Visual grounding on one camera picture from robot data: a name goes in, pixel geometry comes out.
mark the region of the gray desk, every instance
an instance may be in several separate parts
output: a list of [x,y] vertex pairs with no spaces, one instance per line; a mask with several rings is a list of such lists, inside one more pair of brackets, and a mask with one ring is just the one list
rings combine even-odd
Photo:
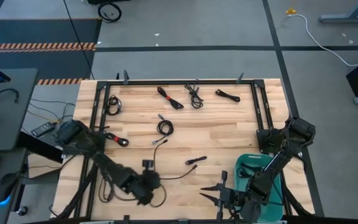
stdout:
[[[19,92],[19,102],[14,102],[14,92],[6,91],[0,94],[0,179],[8,173],[21,170],[24,172],[27,151],[61,163],[62,152],[60,150],[21,132],[38,71],[28,68],[2,70],[2,72],[9,76],[11,81],[0,83],[0,91],[15,88]],[[12,191],[9,203],[0,206],[0,224],[6,223],[9,212],[17,209],[23,190],[24,185],[21,179]]]

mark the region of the blue light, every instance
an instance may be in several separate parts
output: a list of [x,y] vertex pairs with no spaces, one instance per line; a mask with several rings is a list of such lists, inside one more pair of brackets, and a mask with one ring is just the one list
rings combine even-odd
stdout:
[[8,203],[9,203],[9,199],[11,199],[11,196],[8,196],[8,198],[7,198],[5,201],[0,202],[0,206],[4,206],[4,205],[8,204]]

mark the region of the gray floor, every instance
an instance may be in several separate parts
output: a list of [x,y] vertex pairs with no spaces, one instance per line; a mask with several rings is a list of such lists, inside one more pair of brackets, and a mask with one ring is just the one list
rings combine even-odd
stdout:
[[[94,6],[80,0],[67,2],[73,17],[96,15]],[[314,46],[304,20],[286,17],[290,0],[268,2],[281,45]],[[297,0],[294,7],[309,19],[310,31],[323,45],[358,45],[358,25],[317,23],[320,14],[345,13],[357,2]],[[122,19],[102,25],[98,47],[272,45],[259,0],[132,0],[118,5]],[[62,6],[60,0],[5,0],[0,18],[67,17]],[[358,63],[358,51],[338,53],[349,63]],[[283,55],[300,115],[317,127],[310,156],[324,213],[327,217],[358,218],[358,106],[352,102],[354,96],[345,78],[353,68],[328,52]],[[270,51],[98,52],[94,56],[97,79],[115,78],[124,69],[131,78],[236,78],[241,72],[246,78],[281,77],[275,52]],[[77,91],[78,85],[37,86],[33,97],[75,102]],[[62,115],[63,105],[37,105]],[[44,122],[28,114],[24,127],[31,130]],[[50,184],[26,189],[23,204],[29,205],[28,216],[18,219],[12,214],[9,223],[49,217],[47,207],[56,182],[54,178],[47,182]],[[38,192],[42,198],[35,203],[32,195]]]

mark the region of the small yellow object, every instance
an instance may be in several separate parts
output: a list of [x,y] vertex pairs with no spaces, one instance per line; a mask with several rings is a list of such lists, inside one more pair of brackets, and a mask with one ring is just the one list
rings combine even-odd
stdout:
[[296,10],[294,10],[292,7],[290,7],[287,11],[285,11],[285,14],[295,14]]

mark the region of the black metal frame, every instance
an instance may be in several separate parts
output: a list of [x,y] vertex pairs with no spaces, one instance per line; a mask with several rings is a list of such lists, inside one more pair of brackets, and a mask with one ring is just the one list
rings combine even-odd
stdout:
[[[96,127],[95,126],[96,116],[97,116],[97,113],[98,113],[98,106],[99,106],[101,90],[103,88],[105,89],[105,92],[104,92],[104,100],[103,100],[103,106],[102,106],[101,119],[100,119],[100,124],[99,124],[99,131],[103,131],[104,127],[105,127],[106,107],[107,107],[107,104],[108,104],[110,89],[111,89],[112,86],[114,86],[114,85],[186,85],[187,83],[192,83],[192,82],[194,82],[194,80],[131,80],[129,82],[128,81],[123,82],[123,81],[120,81],[120,80],[98,81],[97,84],[96,84],[96,93],[95,93],[95,96],[94,96],[93,109],[92,109],[92,115],[91,115],[91,121],[90,121],[90,124],[89,124],[89,128],[94,131],[94,129]],[[236,80],[236,79],[232,79],[232,80],[219,80],[219,79],[216,79],[216,80],[199,80],[198,84],[199,85],[222,85],[222,84],[223,85],[224,84],[226,84],[226,85],[238,85],[238,80]],[[257,123],[258,123],[258,129],[263,130],[264,129],[264,124],[263,124],[263,119],[262,119],[262,113],[260,111],[260,106],[259,106],[257,87],[259,87],[261,95],[262,95],[262,101],[263,101],[263,104],[264,104],[264,110],[265,110],[265,114],[266,114],[266,120],[267,120],[268,128],[269,129],[273,128],[273,120],[272,120],[272,115],[270,113],[270,107],[269,107],[269,102],[268,102],[268,99],[267,99],[264,80],[263,79],[241,80],[240,85],[244,85],[244,84],[250,85],[250,87],[251,87],[252,99],[254,101],[254,107],[255,107],[255,114],[256,114]],[[82,170],[81,170],[79,186],[85,180],[85,177],[86,177],[87,172],[88,172],[88,164],[89,164],[89,158],[85,157],[84,161],[83,161],[83,167],[82,167]],[[282,182],[285,185],[284,173],[282,172],[281,175],[282,175]],[[95,190],[96,190],[96,177],[91,182],[91,187],[90,187],[89,195],[88,195],[88,203],[87,203],[86,216],[85,217],[89,218],[89,219],[91,219],[91,215],[92,215],[92,208],[93,208],[93,203],[94,203]],[[283,197],[283,203],[284,203],[285,213],[287,215],[292,215],[291,205],[289,204],[288,200],[285,197]],[[81,205],[82,205],[82,198],[79,200],[79,202],[76,205],[75,212],[74,212],[74,217],[75,218],[80,216]]]

